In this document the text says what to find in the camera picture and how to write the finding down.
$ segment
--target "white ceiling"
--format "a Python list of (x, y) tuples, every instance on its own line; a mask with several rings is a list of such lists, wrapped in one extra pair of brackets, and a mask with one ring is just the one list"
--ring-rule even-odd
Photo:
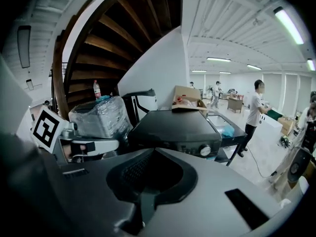
[[(305, 43), (294, 43), (273, 10), (282, 6), (297, 24)], [(289, 70), (308, 72), (314, 58), (309, 36), (285, 0), (200, 0), (189, 39), (190, 70), (231, 73)], [(231, 62), (207, 61), (207, 57)]]
[[(3, 46), (3, 57), (23, 89), (28, 90), (27, 79), (32, 79), (35, 89), (46, 87), (50, 66), (47, 58), (52, 56), (48, 51), (53, 34), (62, 14), (72, 0), (30, 0), (23, 13), (13, 22), (11, 31)], [(30, 63), (22, 69), (18, 47), (17, 29), (20, 25), (30, 25)]]

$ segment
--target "cable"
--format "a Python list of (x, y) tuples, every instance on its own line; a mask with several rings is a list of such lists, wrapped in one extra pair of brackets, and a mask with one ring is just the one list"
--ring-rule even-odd
[(252, 158), (255, 160), (255, 162), (256, 162), (256, 164), (257, 164), (257, 169), (258, 169), (259, 174), (261, 175), (261, 177), (262, 177), (262, 178), (268, 178), (268, 177), (270, 177), (271, 175), (270, 175), (270, 176), (263, 176), (263, 175), (261, 174), (260, 169), (259, 169), (259, 166), (258, 166), (258, 163), (257, 163), (255, 157), (253, 156), (252, 151), (250, 150), (249, 146), (247, 146), (247, 147), (248, 147), (249, 152), (250, 152), (251, 155), (252, 155)]

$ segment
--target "man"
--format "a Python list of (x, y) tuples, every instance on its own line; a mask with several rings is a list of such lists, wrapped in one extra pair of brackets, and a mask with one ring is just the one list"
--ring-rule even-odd
[(248, 142), (251, 140), (260, 119), (260, 113), (266, 114), (272, 107), (264, 108), (261, 104), (261, 99), (259, 94), (265, 93), (265, 84), (261, 80), (255, 81), (255, 93), (251, 97), (250, 100), (250, 113), (247, 119), (245, 133), (247, 134), (242, 146), (241, 150), (238, 152), (240, 157), (243, 157), (242, 151), (248, 151), (246, 148)]
[(47, 108), (49, 108), (51, 110), (51, 107), (49, 105), (49, 101), (48, 100), (46, 100), (43, 105), (45, 105)]
[(223, 93), (222, 90), (219, 88), (219, 85), (221, 83), (219, 81), (216, 82), (216, 85), (214, 87), (214, 101), (211, 104), (211, 108), (215, 105), (215, 107), (218, 109), (218, 100), (219, 100), (219, 94)]

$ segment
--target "spiral staircase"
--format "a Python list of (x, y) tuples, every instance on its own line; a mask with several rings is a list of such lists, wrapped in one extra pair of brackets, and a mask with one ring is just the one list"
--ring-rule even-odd
[(75, 18), (57, 38), (53, 61), (54, 91), (60, 114), (102, 95), (119, 95), (118, 82), (163, 36), (180, 26), (182, 0), (104, 0), (90, 16), (71, 52), (64, 82), (61, 56)]

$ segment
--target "control knob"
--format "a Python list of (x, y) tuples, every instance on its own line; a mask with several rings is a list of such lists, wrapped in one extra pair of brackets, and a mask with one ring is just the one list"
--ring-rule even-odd
[(207, 156), (211, 153), (211, 147), (209, 145), (202, 145), (199, 148), (199, 153), (201, 154), (201, 156)]

